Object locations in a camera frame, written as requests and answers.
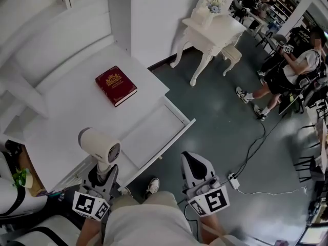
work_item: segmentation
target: white cable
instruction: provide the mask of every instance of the white cable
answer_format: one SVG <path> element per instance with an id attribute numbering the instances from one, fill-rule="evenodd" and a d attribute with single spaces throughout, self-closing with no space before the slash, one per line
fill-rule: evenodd
<path id="1" fill-rule="evenodd" d="M 293 191 L 282 192 L 282 193 L 276 193 L 276 194 L 272 194 L 272 193 L 269 193 L 269 192 L 244 193 L 243 191 L 240 191 L 239 189 L 237 189 L 237 191 L 239 191 L 240 193 L 242 193 L 242 194 L 244 194 L 244 195 L 268 194 L 268 195 L 276 196 L 276 195 L 282 195 L 282 194 L 294 193 L 294 192 L 296 192 L 296 191 L 300 191 L 301 189 L 303 189 L 305 195 L 307 195 L 307 193 L 306 193 L 306 186 L 301 187 L 301 188 L 296 189 L 296 190 L 293 190 Z"/>

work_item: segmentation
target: sneaker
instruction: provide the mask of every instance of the sneaker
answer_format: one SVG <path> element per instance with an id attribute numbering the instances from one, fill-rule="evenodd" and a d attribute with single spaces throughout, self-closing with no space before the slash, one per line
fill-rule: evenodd
<path id="1" fill-rule="evenodd" d="M 265 72 L 262 72 L 261 70 L 258 70 L 258 71 L 257 71 L 257 74 L 258 74 L 259 76 L 265 76 Z"/>
<path id="2" fill-rule="evenodd" d="M 255 114 L 257 115 L 257 119 L 261 119 L 262 121 L 264 121 L 267 115 L 263 114 L 262 109 L 260 109 L 258 105 L 254 105 L 253 109 Z"/>
<path id="3" fill-rule="evenodd" d="M 264 78 L 261 78 L 260 81 L 261 81 L 261 84 L 262 84 L 262 85 L 264 85 L 264 84 L 267 83 L 267 82 L 265 82 Z"/>
<path id="4" fill-rule="evenodd" d="M 146 190 L 145 199 L 147 199 L 150 195 L 156 193 L 158 189 L 159 189 L 159 179 L 153 178 L 148 185 L 148 189 Z"/>
<path id="5" fill-rule="evenodd" d="M 243 91 L 240 87 L 236 87 L 236 94 L 245 104 L 249 102 L 249 100 L 246 98 L 247 92 Z"/>
<path id="6" fill-rule="evenodd" d="M 127 187 L 121 190 L 121 195 L 128 195 L 133 198 L 131 191 Z"/>

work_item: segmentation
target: green plant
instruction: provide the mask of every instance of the green plant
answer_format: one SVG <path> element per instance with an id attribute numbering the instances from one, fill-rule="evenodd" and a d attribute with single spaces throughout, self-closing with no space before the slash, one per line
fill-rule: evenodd
<path id="1" fill-rule="evenodd" d="M 16 173 L 12 175 L 12 178 L 15 181 L 13 186 L 18 188 L 19 186 L 25 185 L 27 173 L 29 173 L 29 169 L 22 169 L 22 170 L 16 169 Z"/>

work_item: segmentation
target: gray floor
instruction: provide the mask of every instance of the gray floor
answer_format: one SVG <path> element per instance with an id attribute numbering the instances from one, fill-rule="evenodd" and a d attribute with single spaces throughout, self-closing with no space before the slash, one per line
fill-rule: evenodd
<path id="1" fill-rule="evenodd" d="M 242 59 L 235 68 L 223 77 L 222 73 L 230 63 L 218 56 L 200 74 L 193 88 L 189 81 L 200 62 L 199 51 L 186 53 L 175 69 L 164 65 L 155 71 L 155 75 L 170 89 L 167 97 L 189 119 L 195 118 L 196 123 L 164 153 L 163 160 L 157 160 L 129 185 L 136 199 L 141 201 L 142 191 L 153 176 L 160 178 L 160 190 L 172 192 L 178 201 L 183 199 L 182 151 L 209 159 L 221 180 L 225 180 L 230 171 L 239 168 L 249 145 L 263 134 L 252 104 L 244 104 L 235 94 L 236 86 L 249 92 L 261 86 L 256 70 L 267 53 L 261 47 L 255 48 L 256 43 L 245 32 L 237 45 Z M 267 101 L 268 98 L 264 98 L 255 103 L 265 107 Z M 280 119 L 277 109 L 272 111 L 263 123 L 266 132 Z M 304 155 L 304 147 L 311 144 L 308 132 L 299 130 L 308 124 L 306 114 L 287 115 L 238 178 L 240 190 L 245 193 L 280 193 L 302 187 L 293 162 Z M 305 184 L 311 193 L 311 181 Z M 233 190 L 229 183 L 227 188 L 231 205 L 218 216 L 228 232 L 250 245 L 258 243 L 247 235 L 271 244 L 277 239 L 295 244 L 305 227 L 310 196 L 303 191 L 279 196 L 243 195 Z M 195 217 L 191 209 L 187 210 L 187 214 L 190 218 Z"/>

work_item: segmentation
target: white stool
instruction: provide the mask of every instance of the white stool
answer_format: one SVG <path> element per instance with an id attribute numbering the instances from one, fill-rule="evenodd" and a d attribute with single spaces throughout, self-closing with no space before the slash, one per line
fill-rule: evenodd
<path id="1" fill-rule="evenodd" d="M 241 59 L 241 53 L 232 44 L 224 47 L 221 50 L 221 53 L 223 54 L 224 60 L 227 60 L 227 58 L 228 58 L 231 61 L 230 66 L 223 73 L 223 76 L 225 76 L 226 73 L 229 70 L 231 70 L 235 66 L 235 64 L 237 64 L 239 62 L 239 60 Z"/>

